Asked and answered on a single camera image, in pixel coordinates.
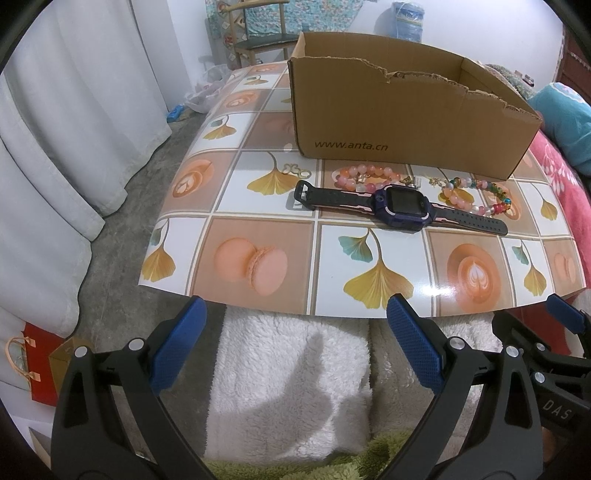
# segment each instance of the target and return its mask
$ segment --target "wall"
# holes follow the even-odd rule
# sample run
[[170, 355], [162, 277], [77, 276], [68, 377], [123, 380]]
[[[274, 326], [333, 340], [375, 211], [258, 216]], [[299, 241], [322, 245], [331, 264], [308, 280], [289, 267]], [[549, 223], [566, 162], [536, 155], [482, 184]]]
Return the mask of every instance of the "wall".
[[[563, 27], [543, 0], [415, 0], [423, 43], [519, 70], [539, 89], [554, 80]], [[349, 31], [388, 34], [392, 0], [364, 2]]]
[[184, 102], [213, 63], [203, 0], [131, 0], [168, 110]]
[[195, 86], [214, 65], [205, 1], [168, 0], [168, 8], [189, 82]]

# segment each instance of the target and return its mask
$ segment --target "red gift bag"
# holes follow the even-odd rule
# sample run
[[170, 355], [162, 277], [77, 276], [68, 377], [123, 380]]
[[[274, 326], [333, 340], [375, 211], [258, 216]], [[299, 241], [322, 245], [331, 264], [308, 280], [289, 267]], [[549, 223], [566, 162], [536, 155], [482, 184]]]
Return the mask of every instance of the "red gift bag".
[[[49, 354], [64, 343], [64, 339], [30, 323], [25, 324], [22, 334], [22, 337], [13, 337], [6, 342], [4, 352], [8, 362], [15, 372], [28, 380], [34, 401], [55, 407], [57, 393], [49, 366]], [[8, 350], [11, 343], [18, 343], [24, 348], [28, 371], [19, 368], [12, 360]]]

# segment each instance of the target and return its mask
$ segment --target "wooden chair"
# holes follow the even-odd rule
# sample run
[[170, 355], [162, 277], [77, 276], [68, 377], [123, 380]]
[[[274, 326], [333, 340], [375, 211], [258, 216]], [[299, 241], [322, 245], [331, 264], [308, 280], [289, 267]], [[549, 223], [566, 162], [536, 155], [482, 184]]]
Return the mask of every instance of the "wooden chair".
[[[285, 32], [285, 14], [283, 4], [288, 4], [290, 0], [245, 0], [235, 5], [225, 7], [223, 11], [228, 13], [228, 23], [230, 23], [230, 32], [232, 33], [232, 42], [238, 67], [242, 67], [241, 54], [248, 55], [251, 65], [256, 64], [256, 54], [262, 51], [283, 49], [283, 57], [287, 60], [288, 47], [294, 47], [297, 43], [298, 35]], [[232, 12], [234, 10], [243, 10], [246, 18], [246, 9], [262, 7], [263, 5], [279, 5], [279, 17], [281, 20], [281, 33], [263, 35], [260, 37], [250, 37], [248, 35], [248, 25], [245, 23], [246, 40], [238, 42], [236, 40], [236, 31], [234, 29], [234, 19]]]

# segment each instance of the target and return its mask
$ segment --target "cardboard box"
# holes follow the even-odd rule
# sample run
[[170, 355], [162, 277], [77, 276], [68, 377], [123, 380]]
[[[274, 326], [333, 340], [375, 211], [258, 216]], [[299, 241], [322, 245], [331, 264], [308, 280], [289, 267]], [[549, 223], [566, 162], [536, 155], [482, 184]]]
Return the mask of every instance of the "cardboard box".
[[504, 180], [541, 124], [483, 67], [427, 45], [305, 32], [288, 65], [305, 157], [420, 164]]
[[61, 384], [70, 365], [70, 358], [74, 355], [74, 350], [80, 346], [88, 347], [91, 350], [94, 348], [92, 343], [86, 340], [70, 337], [49, 354], [49, 367], [51, 368], [51, 376], [56, 386], [57, 395], [60, 394]]

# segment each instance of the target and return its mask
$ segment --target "patterned tablecloth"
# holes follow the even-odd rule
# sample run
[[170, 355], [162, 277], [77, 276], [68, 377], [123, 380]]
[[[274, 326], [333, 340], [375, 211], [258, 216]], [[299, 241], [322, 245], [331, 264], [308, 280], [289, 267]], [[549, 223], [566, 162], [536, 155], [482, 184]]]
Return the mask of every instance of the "patterned tablecloth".
[[[355, 213], [304, 209], [300, 178], [335, 188], [355, 163], [297, 151], [285, 62], [234, 72], [166, 193], [139, 283], [255, 309], [385, 317], [401, 292], [422, 316], [536, 303], [585, 286], [573, 235], [546, 175], [528, 151], [501, 183], [513, 200], [509, 235], [426, 228], [404, 233]], [[383, 163], [429, 179], [471, 176]], [[494, 198], [460, 192], [474, 205]]]

